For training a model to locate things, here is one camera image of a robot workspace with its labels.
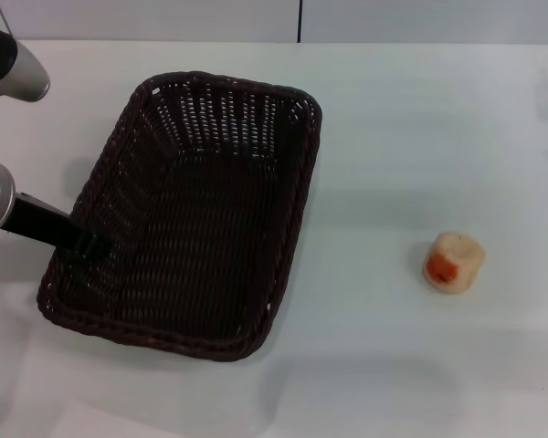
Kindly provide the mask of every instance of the dark brown wicker basket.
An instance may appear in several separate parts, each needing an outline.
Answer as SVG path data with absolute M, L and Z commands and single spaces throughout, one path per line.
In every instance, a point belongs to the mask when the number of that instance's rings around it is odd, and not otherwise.
M 250 355 L 284 295 L 320 130 L 319 105 L 297 89 L 200 72 L 146 80 L 71 214 L 111 252 L 56 250 L 40 311 L 121 344 Z

